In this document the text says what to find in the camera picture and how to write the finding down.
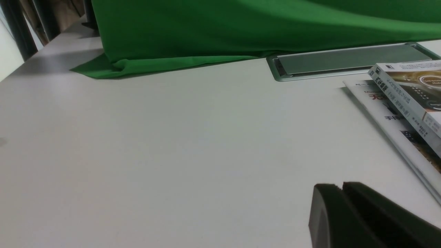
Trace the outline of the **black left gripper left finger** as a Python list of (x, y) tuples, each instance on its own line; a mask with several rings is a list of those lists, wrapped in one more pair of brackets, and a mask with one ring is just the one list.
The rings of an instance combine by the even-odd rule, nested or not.
[(308, 227), (314, 248), (376, 247), (376, 238), (336, 185), (314, 186)]

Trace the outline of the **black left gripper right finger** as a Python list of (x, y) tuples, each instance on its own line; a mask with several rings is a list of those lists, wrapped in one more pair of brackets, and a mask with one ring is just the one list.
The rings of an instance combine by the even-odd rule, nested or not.
[(363, 221), (388, 248), (439, 248), (441, 230), (361, 182), (343, 192)]

